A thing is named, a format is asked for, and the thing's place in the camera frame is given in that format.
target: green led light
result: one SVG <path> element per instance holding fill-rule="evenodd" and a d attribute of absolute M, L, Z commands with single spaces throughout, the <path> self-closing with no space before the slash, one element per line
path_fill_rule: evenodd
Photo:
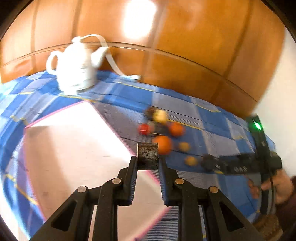
<path fill-rule="evenodd" d="M 261 130 L 261 126 L 255 122 L 255 126 L 257 127 L 257 129 Z"/>

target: yellow stripe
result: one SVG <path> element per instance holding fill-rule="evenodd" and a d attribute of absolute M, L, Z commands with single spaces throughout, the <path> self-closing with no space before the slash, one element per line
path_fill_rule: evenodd
<path fill-rule="evenodd" d="M 25 126 L 27 126 L 29 123 L 27 122 L 27 120 L 23 117 L 20 118 L 20 121 L 23 121 L 23 123 L 25 124 Z"/>
<path fill-rule="evenodd" d="M 19 93 L 20 95 L 29 95 L 29 94 L 33 94 L 34 92 L 21 92 Z"/>
<path fill-rule="evenodd" d="M 244 139 L 244 137 L 243 136 L 236 136 L 233 138 L 233 140 L 240 140 L 240 139 Z"/>
<path fill-rule="evenodd" d="M 13 121 L 15 121 L 15 122 L 18 122 L 18 119 L 17 119 L 17 118 L 15 118 L 15 116 L 14 116 L 14 115 L 11 115 L 11 116 L 10 116 L 10 118 L 11 118 Z"/>
<path fill-rule="evenodd" d="M 221 171 L 214 171 L 215 173 L 217 173 L 217 174 L 224 174 L 223 172 L 221 172 Z"/>
<path fill-rule="evenodd" d="M 11 181 L 13 181 L 14 183 L 16 182 L 16 179 L 12 175 L 9 175 L 7 173 L 6 176 L 7 176 L 8 179 L 10 179 Z"/>
<path fill-rule="evenodd" d="M 10 118 L 15 121 L 15 122 L 18 122 L 18 121 L 22 121 L 25 126 L 27 126 L 29 123 L 27 122 L 27 120 L 23 117 L 21 117 L 20 119 L 16 118 L 14 115 L 11 115 Z"/>
<path fill-rule="evenodd" d="M 16 179 L 12 176 L 9 175 L 8 173 L 6 174 L 6 177 L 8 179 L 10 179 L 11 181 L 14 182 L 14 187 L 27 199 L 29 200 L 31 203 L 38 205 L 38 202 L 36 200 L 34 200 L 33 198 L 31 198 L 28 194 L 26 194 L 16 183 Z"/>
<path fill-rule="evenodd" d="M 196 126 L 188 125 L 188 124 L 185 124 L 185 123 L 182 123 L 182 122 L 179 122 L 179 121 L 175 121 L 175 120 L 167 120 L 167 121 L 170 121 L 170 122 L 177 122 L 177 123 L 179 123 L 179 124 L 181 124 L 181 125 L 184 125 L 184 126 L 189 126 L 189 127 L 191 127 L 191 128 L 194 128 L 194 129 L 202 130 L 201 128 L 198 128 L 198 127 L 196 127 Z"/>
<path fill-rule="evenodd" d="M 203 108 L 203 109 L 205 109 L 205 110 L 208 110 L 208 111 L 210 111 L 210 112 L 221 112 L 221 111 L 219 111 L 219 110 L 209 110 L 209 109 L 204 108 L 203 106 L 200 106 L 200 105 L 198 105 L 198 104 L 195 104 L 195 105 L 197 105 L 198 107 Z"/>
<path fill-rule="evenodd" d="M 122 83 L 122 82 L 117 82 L 117 83 L 118 83 L 118 84 L 127 85 L 127 86 L 131 86 L 131 87 L 135 87 L 135 88 L 142 89 L 142 90 L 148 90 L 148 91 L 154 92 L 153 90 L 145 89 L 145 88 L 138 87 L 138 86 L 134 86 L 134 85 L 129 85 L 129 84 Z"/>
<path fill-rule="evenodd" d="M 59 96 L 61 96 L 61 97 L 67 97 L 67 98 L 73 98 L 73 99 L 87 100 L 87 101 L 90 101 L 92 103 L 96 103 L 96 101 L 94 101 L 94 100 L 83 98 L 83 97 L 79 97 L 79 96 L 70 96 L 70 95 L 59 95 Z"/>

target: wooden cabinet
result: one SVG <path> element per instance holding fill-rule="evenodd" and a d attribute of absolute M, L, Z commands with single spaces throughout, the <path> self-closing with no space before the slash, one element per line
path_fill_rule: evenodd
<path fill-rule="evenodd" d="M 0 42 L 2 81 L 45 70 L 51 51 L 87 34 L 108 41 L 125 74 L 244 117 L 272 78 L 284 25 L 260 0 L 34 0 Z"/>

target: blue checkered tablecloth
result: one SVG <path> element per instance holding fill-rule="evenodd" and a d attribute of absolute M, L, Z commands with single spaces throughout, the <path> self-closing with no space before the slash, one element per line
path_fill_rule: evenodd
<path fill-rule="evenodd" d="M 173 138 L 190 143 L 188 155 L 199 157 L 253 152 L 254 143 L 247 124 L 241 118 L 198 98 L 160 87 L 131 82 L 111 72 L 98 72 L 100 80 L 93 88 L 75 96 L 64 96 L 56 77 L 39 72 L 0 86 L 0 178 L 2 188 L 21 229 L 32 237 L 44 220 L 30 186 L 23 157 L 23 130 L 26 125 L 73 103 L 89 100 L 126 144 L 136 152 L 138 142 L 153 137 L 139 135 L 137 126 L 146 122 L 148 106 L 168 112 L 171 121 L 185 126 L 186 134 Z M 270 148 L 274 143 L 268 138 Z M 187 154 L 175 148 L 167 165 L 195 186 L 219 187 L 252 221 L 258 205 L 251 198 L 243 176 L 207 174 L 200 166 L 184 164 Z M 172 208 L 142 240 L 177 240 L 178 209 Z"/>

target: teapot handle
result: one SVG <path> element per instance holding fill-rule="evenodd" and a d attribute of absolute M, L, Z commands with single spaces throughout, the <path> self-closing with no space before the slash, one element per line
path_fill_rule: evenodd
<path fill-rule="evenodd" d="M 62 52 L 56 50 L 56 51 L 52 51 L 46 61 L 46 70 L 49 74 L 57 74 L 57 71 L 56 70 L 53 70 L 52 69 L 52 60 L 53 58 L 56 56 L 56 57 L 60 57 L 62 54 Z"/>

